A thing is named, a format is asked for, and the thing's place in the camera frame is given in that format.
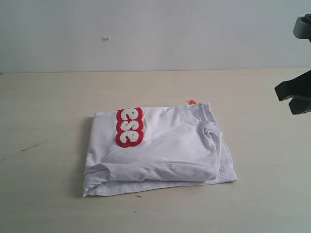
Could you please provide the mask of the white t-shirt red lettering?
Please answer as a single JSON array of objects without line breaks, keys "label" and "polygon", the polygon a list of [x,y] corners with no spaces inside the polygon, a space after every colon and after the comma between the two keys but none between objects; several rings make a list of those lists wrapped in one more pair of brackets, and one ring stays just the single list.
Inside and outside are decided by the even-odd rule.
[{"label": "white t-shirt red lettering", "polygon": [[236,180],[209,103],[133,107],[93,117],[84,197]]}]

